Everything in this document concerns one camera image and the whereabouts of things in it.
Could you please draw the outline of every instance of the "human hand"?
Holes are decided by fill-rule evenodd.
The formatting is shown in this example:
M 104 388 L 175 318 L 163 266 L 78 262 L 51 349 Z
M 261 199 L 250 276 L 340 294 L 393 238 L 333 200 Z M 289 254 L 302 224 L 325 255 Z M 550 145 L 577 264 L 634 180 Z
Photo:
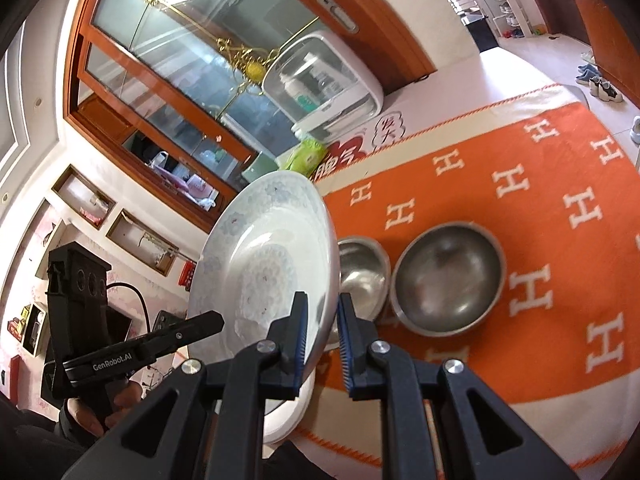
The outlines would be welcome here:
M 142 400 L 142 386 L 138 383 L 129 381 L 126 388 L 113 397 L 113 403 L 117 406 L 117 411 L 111 413 L 104 419 L 107 428 L 112 428 L 120 422 L 131 409 Z M 66 408 L 69 415 L 86 431 L 93 436 L 103 436 L 104 429 L 100 421 L 92 412 L 91 408 L 85 405 L 80 399 L 69 399 L 66 402 Z

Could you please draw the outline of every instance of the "green package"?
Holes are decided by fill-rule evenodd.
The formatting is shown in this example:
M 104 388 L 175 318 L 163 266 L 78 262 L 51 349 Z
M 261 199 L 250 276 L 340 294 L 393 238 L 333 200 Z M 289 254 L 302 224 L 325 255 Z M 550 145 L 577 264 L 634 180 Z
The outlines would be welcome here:
M 300 142 L 289 155 L 281 170 L 295 171 L 309 178 L 326 155 L 327 149 L 313 137 L 307 137 Z

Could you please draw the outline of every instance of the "metal screw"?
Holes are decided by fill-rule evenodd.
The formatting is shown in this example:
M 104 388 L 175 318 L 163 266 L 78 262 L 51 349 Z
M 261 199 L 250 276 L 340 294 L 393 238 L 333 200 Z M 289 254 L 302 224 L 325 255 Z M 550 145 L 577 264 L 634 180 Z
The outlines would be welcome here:
M 458 359 L 449 359 L 444 363 L 444 369 L 450 374 L 459 374 L 465 369 L 465 364 Z
M 375 354 L 386 354 L 387 352 L 389 352 L 389 350 L 391 350 L 391 345 L 386 341 L 378 339 L 377 341 L 371 343 L 371 350 Z
M 276 351 L 276 343 L 273 341 L 269 341 L 268 339 L 263 339 L 262 341 L 258 341 L 258 352 L 261 354 L 270 354 L 271 352 Z
M 202 363 L 197 359 L 187 359 L 180 366 L 180 369 L 187 375 L 197 374 L 201 368 L 202 368 Z

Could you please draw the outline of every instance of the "black cable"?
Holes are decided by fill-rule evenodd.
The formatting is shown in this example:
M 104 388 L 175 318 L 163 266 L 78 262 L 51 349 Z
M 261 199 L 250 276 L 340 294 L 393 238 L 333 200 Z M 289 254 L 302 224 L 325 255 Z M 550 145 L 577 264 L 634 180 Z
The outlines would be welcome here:
M 126 288 L 130 288 L 131 290 L 133 290 L 138 297 L 140 298 L 140 303 L 142 303 L 142 310 L 145 311 L 145 322 L 146 322 L 146 332 L 149 333 L 151 332 L 151 325 L 149 323 L 149 313 L 146 310 L 146 304 L 145 304 L 145 300 L 142 297 L 142 294 L 140 294 L 140 291 L 137 290 L 133 285 L 131 285 L 130 283 L 124 283 L 124 282 L 113 282 L 110 283 L 109 285 L 107 285 L 107 290 L 109 290 L 110 288 L 114 287 L 114 286 L 124 286 Z

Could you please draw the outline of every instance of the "stainless steel bowl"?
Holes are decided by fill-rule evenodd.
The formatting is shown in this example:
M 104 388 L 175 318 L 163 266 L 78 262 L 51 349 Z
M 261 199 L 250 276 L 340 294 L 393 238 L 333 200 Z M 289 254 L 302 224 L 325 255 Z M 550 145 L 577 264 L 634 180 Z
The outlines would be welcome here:
M 373 238 L 352 236 L 338 240 L 340 250 L 340 292 L 351 294 L 356 316 L 374 320 L 385 306 L 389 292 L 391 264 L 382 246 Z M 339 345 L 334 321 L 325 351 Z
M 415 333 L 459 334 L 489 314 L 505 274 L 504 252 L 489 231 L 468 222 L 439 225 L 400 256 L 391 279 L 391 304 Z

